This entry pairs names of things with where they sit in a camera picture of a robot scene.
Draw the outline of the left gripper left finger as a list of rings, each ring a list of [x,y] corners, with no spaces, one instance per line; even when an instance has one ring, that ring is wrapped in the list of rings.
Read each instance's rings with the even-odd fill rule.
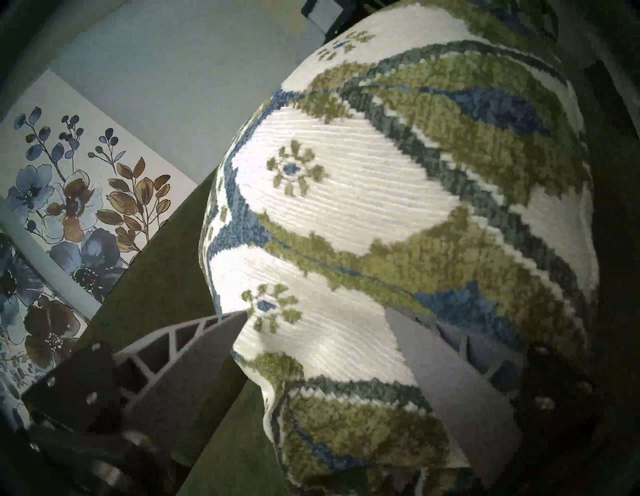
[[[20,398],[34,424],[74,435],[133,431],[162,458],[191,427],[248,321],[246,310],[173,324],[114,353],[74,351]]]

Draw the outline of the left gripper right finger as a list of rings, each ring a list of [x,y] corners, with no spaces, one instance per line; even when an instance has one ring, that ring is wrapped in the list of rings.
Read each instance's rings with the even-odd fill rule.
[[[491,336],[385,309],[407,366],[480,488],[551,488],[600,424],[589,377],[548,342]]]

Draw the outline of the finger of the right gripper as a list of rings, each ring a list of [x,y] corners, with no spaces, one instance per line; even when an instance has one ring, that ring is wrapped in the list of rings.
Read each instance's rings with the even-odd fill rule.
[[[353,1],[305,1],[301,14],[320,31],[339,31],[353,14]]]

